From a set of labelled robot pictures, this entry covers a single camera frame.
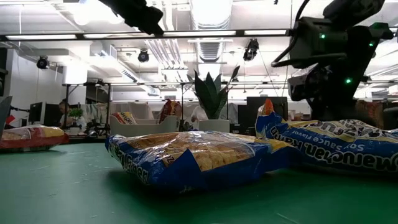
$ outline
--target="small plant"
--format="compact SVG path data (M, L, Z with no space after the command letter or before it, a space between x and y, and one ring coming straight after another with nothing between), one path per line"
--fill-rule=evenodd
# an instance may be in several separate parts
M197 71L195 71L195 91L199 99L200 106L205 110L208 119L218 119L221 110L228 100L228 88L231 80L234 79L239 72L240 66L234 69L231 79L227 85L221 89L221 74L213 81L210 73L207 73L206 80L199 78Z
M79 109L79 108L74 108L74 109L70 110L70 112L68 113L68 116L73 119L79 119L80 117L83 116L83 110Z

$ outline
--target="ceiling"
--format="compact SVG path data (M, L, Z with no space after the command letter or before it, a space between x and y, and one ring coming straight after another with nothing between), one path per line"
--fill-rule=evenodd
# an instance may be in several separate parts
M176 30L190 30L192 21L188 0L165 0L172 3L172 22ZM74 21L73 12L77 7L74 3L65 4L26 4L25 5L0 5L0 34L42 34L42 33L77 33L77 32L121 32L135 31L125 24L111 24L106 21L92 21L85 26L79 26ZM155 7L160 1L153 1ZM303 12L303 16L322 17L323 8L331 0L312 0ZM232 6L230 29L289 29L291 28L295 13L302 0L279 0L274 5L274 0L234 0ZM386 0L379 14L364 21L363 25L371 25L373 22L387 22L390 27L398 25L398 1ZM300 75L305 71L298 71L292 67L272 68L271 62L289 44L288 37L262 37L258 38L260 54L253 61L244 62L243 51L249 39L233 38L232 42L225 44L221 54L221 72L224 78L228 78L234 67L241 66L239 81L281 81L291 75ZM109 69L102 61L95 57L88 57L85 50L92 42L24 42L26 46L34 49L69 49L80 58L84 58L92 69L89 77L118 80L121 76L116 70ZM137 59L139 49L146 49L144 40L114 40L103 42L103 45L113 45L118 51L118 59L125 63L129 69L139 74L146 82L161 82L164 77L159 74L159 62L151 54L149 61L140 63ZM178 39L178 46L184 64L188 68L188 74L197 70L198 57L195 45L188 43L187 39ZM383 75L377 72L395 66L398 51L397 39L388 40L379 45L376 50L377 57L372 59L366 73L374 75L374 80L392 80L398 78L398 68L391 69ZM367 91L374 91L374 96L387 97L388 87L391 85L367 86Z

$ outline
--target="green leaves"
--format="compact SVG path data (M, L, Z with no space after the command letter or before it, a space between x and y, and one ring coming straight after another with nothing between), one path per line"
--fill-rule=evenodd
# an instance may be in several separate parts
M199 99L200 106L205 110L208 119L218 119L220 117L221 110L228 100L228 85L238 75L239 68L240 66L234 69L231 79L223 89L221 89L221 74L213 81L210 73L208 73L206 80L203 81L195 71L195 94Z

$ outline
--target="person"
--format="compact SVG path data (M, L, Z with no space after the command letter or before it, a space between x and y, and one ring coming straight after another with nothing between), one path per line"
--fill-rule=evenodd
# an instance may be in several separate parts
M67 111L67 113L69 113L71 109L70 109L69 103L67 103L66 100L62 100L61 103L58 104L58 107L59 107L59 109L60 109L60 111L61 111L61 113L62 113L62 117L61 117L61 120L60 120L60 128L64 128L65 108L66 108L67 105L68 105L68 111ZM66 126L71 126L71 125L73 124L73 122L74 122L73 118L67 117L67 125L66 125ZM81 129L82 129L82 130L84 130L84 129L86 128L86 126L87 126L87 124L86 124L86 122L85 122L85 120L84 120L83 117L78 118L78 119L76 120L76 124L77 124L78 126L81 125Z
M193 123L193 128L199 128L199 121L208 120L205 110L199 105L197 106L191 115L191 122Z

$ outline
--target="potted plant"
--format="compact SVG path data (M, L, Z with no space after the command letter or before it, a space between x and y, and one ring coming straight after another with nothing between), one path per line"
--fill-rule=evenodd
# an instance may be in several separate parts
M73 119L72 125L70 126L70 135L76 136L80 132L80 126L77 125L77 120L83 116L83 110L80 108L74 108L70 110L68 116Z
M227 85L221 89L221 74L215 80L210 73L207 73L206 80L199 78L195 71L195 94L198 97L200 106L205 110L208 120L199 121L200 131L222 131L229 132L229 121L222 120L220 113L228 100L229 84L239 72L240 66L234 69Z

